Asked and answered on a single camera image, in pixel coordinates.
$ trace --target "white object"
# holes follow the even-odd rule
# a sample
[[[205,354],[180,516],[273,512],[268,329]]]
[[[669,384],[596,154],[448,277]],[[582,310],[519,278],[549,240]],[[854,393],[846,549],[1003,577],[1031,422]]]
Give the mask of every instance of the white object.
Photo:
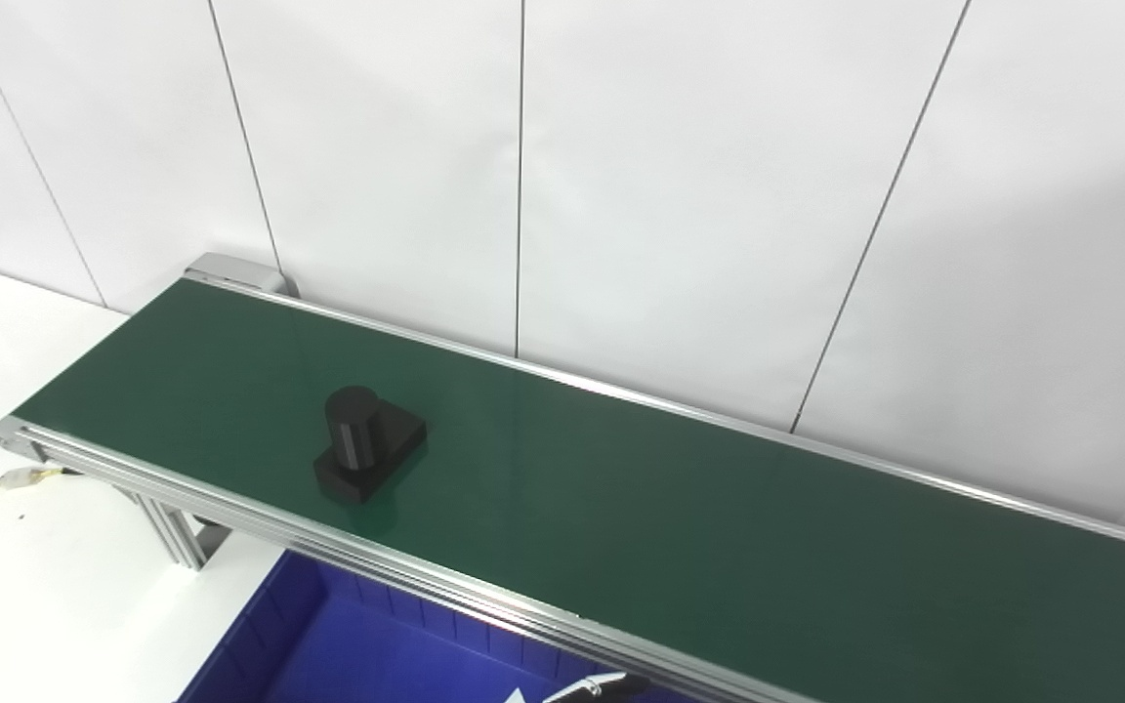
[[[0,418],[122,319],[0,277]],[[0,449],[0,476],[18,466]],[[278,556],[233,533],[194,574],[111,486],[0,490],[0,703],[179,699]]]

